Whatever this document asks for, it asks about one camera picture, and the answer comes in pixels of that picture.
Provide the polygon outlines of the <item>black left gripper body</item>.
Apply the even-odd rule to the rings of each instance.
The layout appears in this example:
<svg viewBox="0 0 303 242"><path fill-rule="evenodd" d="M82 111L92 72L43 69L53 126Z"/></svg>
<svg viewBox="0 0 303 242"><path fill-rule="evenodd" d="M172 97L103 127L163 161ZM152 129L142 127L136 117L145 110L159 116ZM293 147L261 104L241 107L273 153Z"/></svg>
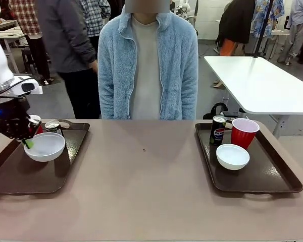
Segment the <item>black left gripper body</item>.
<svg viewBox="0 0 303 242"><path fill-rule="evenodd" d="M0 99L0 124L12 120L28 120L29 108L30 105L25 96Z"/></svg>

